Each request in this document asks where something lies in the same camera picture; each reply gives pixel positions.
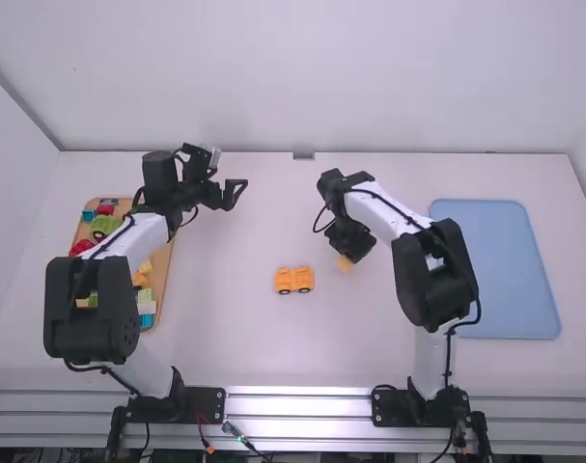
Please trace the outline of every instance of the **toy car wheel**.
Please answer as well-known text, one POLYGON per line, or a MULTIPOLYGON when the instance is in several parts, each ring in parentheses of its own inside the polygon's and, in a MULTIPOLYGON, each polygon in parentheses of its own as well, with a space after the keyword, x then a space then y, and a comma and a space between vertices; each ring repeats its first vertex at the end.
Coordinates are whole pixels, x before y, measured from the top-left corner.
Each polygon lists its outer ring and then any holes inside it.
POLYGON ((106 234, 103 231, 98 231, 95 230, 93 232, 93 238, 100 243, 101 241, 103 241, 104 239, 106 239, 106 234))

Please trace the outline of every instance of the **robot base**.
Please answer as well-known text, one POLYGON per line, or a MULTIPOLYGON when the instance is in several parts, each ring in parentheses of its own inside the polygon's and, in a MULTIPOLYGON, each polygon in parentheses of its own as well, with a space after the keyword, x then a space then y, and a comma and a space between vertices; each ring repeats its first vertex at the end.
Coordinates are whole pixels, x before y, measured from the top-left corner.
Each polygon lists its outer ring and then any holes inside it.
POLYGON ((226 391, 222 388, 184 388, 185 405, 181 412, 171 417, 150 406, 148 397, 136 397, 127 405, 126 422, 176 422, 180 424, 221 424, 224 422, 226 391))
POLYGON ((221 424, 224 421, 223 388, 185 386, 181 374, 173 368, 170 394, 164 398, 134 396, 125 408, 125 422, 178 422, 221 424))
POLYGON ((455 427, 470 426, 468 394, 449 386, 424 400, 410 378, 407 390, 377 390, 372 396, 372 423, 376 427, 455 427))

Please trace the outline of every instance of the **robotic arm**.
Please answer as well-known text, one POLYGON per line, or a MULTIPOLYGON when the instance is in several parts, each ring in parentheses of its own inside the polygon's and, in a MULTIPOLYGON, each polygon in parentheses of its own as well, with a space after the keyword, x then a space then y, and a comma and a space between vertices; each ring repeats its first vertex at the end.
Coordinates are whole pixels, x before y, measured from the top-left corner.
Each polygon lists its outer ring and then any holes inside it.
POLYGON ((332 169, 317 188, 335 216, 324 235, 338 253, 357 263, 375 246, 375 236, 391 249, 398 300, 415 325, 408 388, 375 389, 374 424, 457 428, 463 439, 479 412, 471 414, 467 393, 451 384, 451 337, 479 289, 460 227, 411 211, 366 172, 344 177, 332 169))
POLYGON ((113 414, 109 459, 116 457, 126 421, 196 422, 196 407, 202 413, 216 410, 209 416, 212 422, 223 417, 222 389, 185 387, 177 369, 140 342, 132 273, 175 236, 185 211, 199 204, 231 210, 248 184, 245 179, 227 179, 222 190, 210 180, 217 172, 218 151, 188 144, 178 151, 189 159, 170 151, 145 154, 145 184, 124 223, 96 247, 75 258, 53 259, 46 267, 43 344, 48 355, 63 359, 73 371, 108 373, 132 394, 127 407, 113 414), (181 181, 177 160, 182 163, 181 181), (144 202, 139 204, 141 195, 144 202), (76 299, 93 291, 98 306, 77 308, 76 299))

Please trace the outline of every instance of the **red toy block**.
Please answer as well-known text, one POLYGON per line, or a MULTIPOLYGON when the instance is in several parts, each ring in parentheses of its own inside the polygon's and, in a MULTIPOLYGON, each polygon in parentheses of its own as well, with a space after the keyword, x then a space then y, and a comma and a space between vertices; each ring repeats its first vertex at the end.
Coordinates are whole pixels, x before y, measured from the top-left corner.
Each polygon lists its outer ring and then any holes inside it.
POLYGON ((85 252, 87 249, 91 249, 95 246, 91 241, 88 239, 81 239, 76 244, 73 245, 73 248, 70 249, 70 257, 75 258, 80 253, 85 252))
POLYGON ((96 209, 97 215, 112 215, 115 213, 115 205, 114 204, 100 204, 96 209))

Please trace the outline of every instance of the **orange toy car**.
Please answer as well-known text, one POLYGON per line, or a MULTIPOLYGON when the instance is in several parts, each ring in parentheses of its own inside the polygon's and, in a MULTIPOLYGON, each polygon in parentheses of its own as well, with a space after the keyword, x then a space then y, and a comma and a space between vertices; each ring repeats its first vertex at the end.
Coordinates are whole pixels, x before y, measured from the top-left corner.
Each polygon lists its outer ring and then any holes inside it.
POLYGON ((275 272, 275 291, 289 294, 293 291, 310 292, 314 289, 314 269, 309 265, 297 268, 280 267, 275 272))

